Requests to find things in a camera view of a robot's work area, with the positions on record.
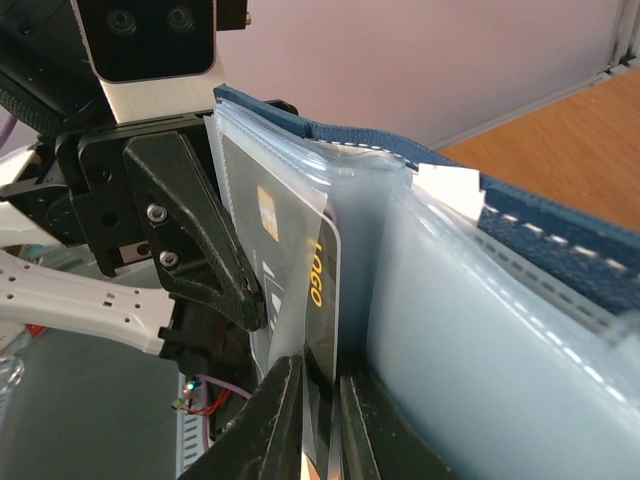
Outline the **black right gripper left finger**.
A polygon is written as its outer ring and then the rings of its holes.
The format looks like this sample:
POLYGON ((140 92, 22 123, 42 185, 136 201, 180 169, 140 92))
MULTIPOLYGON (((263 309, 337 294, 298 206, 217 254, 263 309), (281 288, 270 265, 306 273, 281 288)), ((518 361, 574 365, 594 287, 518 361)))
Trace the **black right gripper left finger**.
POLYGON ((181 478, 298 479, 302 397, 302 358, 279 358, 231 426, 181 478))

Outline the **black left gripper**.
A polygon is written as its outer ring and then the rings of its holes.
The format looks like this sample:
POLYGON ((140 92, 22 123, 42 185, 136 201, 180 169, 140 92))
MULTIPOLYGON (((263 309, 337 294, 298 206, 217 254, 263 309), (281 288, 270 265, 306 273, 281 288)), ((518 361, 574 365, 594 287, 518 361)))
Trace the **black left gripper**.
POLYGON ((1 188, 1 321, 218 360, 224 325, 267 323, 198 110, 59 136, 1 188))

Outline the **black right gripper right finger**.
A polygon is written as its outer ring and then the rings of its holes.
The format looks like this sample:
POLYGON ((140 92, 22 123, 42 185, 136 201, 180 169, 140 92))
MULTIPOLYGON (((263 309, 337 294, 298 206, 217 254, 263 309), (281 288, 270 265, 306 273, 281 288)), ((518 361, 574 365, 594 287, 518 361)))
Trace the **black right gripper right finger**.
POLYGON ((343 375, 339 393, 350 479, 450 477, 450 468, 418 437, 375 377, 343 375))

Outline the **black VIP credit card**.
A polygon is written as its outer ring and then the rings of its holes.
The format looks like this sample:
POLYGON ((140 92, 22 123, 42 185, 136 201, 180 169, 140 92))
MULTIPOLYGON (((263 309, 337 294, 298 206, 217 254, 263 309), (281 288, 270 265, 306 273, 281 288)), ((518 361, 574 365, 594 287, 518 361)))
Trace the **black VIP credit card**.
POLYGON ((340 475, 334 427, 339 240, 326 195, 293 150, 242 133, 220 136, 225 187, 238 238, 267 308, 268 367, 303 360, 302 444, 322 479, 340 475))

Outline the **blue card holder wallet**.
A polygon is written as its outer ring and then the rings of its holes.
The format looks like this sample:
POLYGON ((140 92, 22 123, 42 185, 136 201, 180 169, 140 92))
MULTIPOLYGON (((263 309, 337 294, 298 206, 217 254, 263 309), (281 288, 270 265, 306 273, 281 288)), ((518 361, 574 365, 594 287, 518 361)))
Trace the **blue card holder wallet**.
POLYGON ((293 150, 339 240, 340 377, 375 377, 461 479, 639 475, 639 236, 404 137, 228 86, 205 124, 293 150))

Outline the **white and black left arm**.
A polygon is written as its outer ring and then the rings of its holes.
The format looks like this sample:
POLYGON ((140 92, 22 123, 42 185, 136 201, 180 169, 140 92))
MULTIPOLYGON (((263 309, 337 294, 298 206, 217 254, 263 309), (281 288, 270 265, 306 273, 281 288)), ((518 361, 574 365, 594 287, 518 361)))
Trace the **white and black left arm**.
POLYGON ((221 203, 204 115, 74 127, 37 146, 37 177, 1 188, 1 246, 87 246, 91 279, 1 255, 1 317, 176 362, 214 329, 267 324, 263 290, 221 203))

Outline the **left controller board with LEDs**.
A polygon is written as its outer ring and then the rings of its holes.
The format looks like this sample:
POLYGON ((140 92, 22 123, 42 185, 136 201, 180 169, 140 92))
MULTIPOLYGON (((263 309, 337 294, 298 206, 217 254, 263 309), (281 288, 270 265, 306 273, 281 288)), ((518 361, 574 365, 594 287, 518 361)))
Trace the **left controller board with LEDs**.
POLYGON ((199 380, 186 380, 179 388, 178 397, 171 404, 174 411, 200 415, 203 409, 203 388, 199 380))

